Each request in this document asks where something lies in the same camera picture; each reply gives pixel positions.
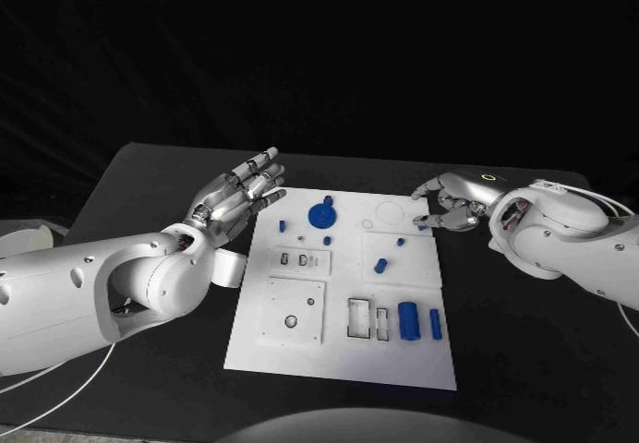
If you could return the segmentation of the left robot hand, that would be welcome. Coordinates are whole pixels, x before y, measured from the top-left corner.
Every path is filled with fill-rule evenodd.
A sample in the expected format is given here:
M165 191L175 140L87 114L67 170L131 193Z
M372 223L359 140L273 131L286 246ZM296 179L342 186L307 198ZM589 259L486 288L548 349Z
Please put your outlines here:
M183 223L206 234L215 248L241 234L257 213L286 197L286 168L274 161L270 147L201 189Z

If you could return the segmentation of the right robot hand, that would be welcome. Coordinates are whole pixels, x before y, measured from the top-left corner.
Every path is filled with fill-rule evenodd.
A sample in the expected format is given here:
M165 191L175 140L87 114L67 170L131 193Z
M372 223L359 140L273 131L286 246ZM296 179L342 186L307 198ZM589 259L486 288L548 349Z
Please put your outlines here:
M508 180L495 174L470 170L440 174L414 189L410 197L419 200L436 193L444 213L417 216L413 224L419 228L468 232L492 214L494 206L511 190Z

